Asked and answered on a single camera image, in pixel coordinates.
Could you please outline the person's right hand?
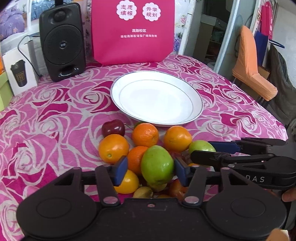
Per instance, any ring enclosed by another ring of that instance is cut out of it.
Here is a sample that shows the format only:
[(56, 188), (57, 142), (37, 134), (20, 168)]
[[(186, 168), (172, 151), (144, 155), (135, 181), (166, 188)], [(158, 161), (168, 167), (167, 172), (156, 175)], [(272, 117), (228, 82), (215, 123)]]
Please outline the person's right hand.
[(296, 187), (293, 187), (292, 189), (283, 193), (281, 198), (284, 202), (295, 201), (296, 200)]

